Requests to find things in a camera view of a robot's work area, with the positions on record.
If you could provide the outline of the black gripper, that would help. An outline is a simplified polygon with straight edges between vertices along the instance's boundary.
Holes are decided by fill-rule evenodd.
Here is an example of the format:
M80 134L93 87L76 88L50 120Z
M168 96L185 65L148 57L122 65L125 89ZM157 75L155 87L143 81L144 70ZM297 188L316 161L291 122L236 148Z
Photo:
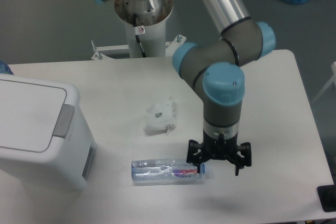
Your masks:
M186 162L196 166L197 172L201 172L201 165L208 160L229 161L235 166L235 176L244 167L251 167L251 143L246 142L237 145L238 134L232 138L212 138L203 132L203 143L189 140Z

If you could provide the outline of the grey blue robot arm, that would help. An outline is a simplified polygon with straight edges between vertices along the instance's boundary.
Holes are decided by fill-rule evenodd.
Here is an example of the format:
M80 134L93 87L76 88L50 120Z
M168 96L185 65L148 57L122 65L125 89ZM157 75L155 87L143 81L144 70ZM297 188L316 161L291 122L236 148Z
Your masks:
M203 102L203 141L189 141L186 161L200 167L211 159L223 160L239 171L251 166L251 144L237 144L245 94L242 66L272 52L275 34L268 24L252 20L242 0L202 1L219 41L206 47L183 43L172 58L177 74ZM126 26L130 57L165 55L166 32L160 25L172 7L172 0L114 0L115 11Z

